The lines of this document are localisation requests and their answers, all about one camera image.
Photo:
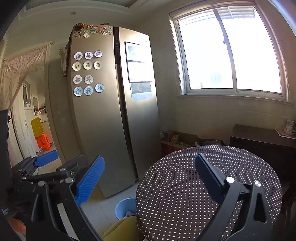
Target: refrigerator door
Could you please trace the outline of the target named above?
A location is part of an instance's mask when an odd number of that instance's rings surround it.
[[[81,68],[75,71],[77,62]],[[108,197],[133,185],[137,179],[127,150],[119,106],[113,34],[90,32],[86,37],[72,38],[69,68],[70,101],[73,103],[77,136],[89,162],[97,155],[105,159],[99,187]],[[74,93],[76,87],[82,90]]]
[[[119,46],[128,127],[138,177],[142,179],[161,156],[149,36],[119,28]]]

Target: polka dot tablecloth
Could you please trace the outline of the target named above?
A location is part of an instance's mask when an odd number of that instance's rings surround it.
[[[156,162],[140,182],[137,194],[137,226],[149,241],[195,240],[215,214],[218,204],[209,196],[194,167],[202,153],[225,176],[252,184],[262,183],[272,223],[281,210],[282,190],[274,170],[263,159],[229,146],[199,146],[173,152]],[[224,231],[230,235],[242,201],[237,202]]]

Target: trash bin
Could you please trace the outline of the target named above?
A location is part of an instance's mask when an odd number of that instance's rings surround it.
[[[116,205],[115,215],[118,218],[118,220],[123,219],[127,211],[130,211],[134,214],[137,213],[135,197],[129,197],[129,198],[123,199]]]

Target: refrigerator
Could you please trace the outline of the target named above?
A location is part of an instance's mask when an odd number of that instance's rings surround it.
[[[67,81],[76,136],[89,162],[105,160],[105,197],[141,180],[160,159],[149,36],[109,25],[76,25]]]

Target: tile floor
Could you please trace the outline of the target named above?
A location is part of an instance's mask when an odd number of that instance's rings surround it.
[[[55,146],[52,146],[52,148],[49,151],[52,151],[55,149],[56,149]],[[58,158],[57,160],[43,167],[40,167],[38,169],[38,174],[55,172],[55,170],[61,165],[62,165],[61,160],[60,158]],[[98,232],[100,236],[103,235],[103,233],[108,228],[110,228],[113,224],[115,224],[118,221],[114,211],[117,203],[122,199],[125,199],[128,197],[135,197],[137,187],[138,187],[138,183],[135,183],[133,186],[123,190],[122,192],[119,192],[109,198],[105,198],[100,188],[96,186],[89,200],[86,203],[83,203],[81,205],[85,215],[87,216],[90,223],[92,224],[92,226],[95,228],[95,230]],[[59,204],[58,208],[59,208],[64,226],[68,232],[68,235],[78,240],[78,237],[76,236],[75,231],[71,226],[71,223],[68,219],[68,216],[66,214],[63,204]]]

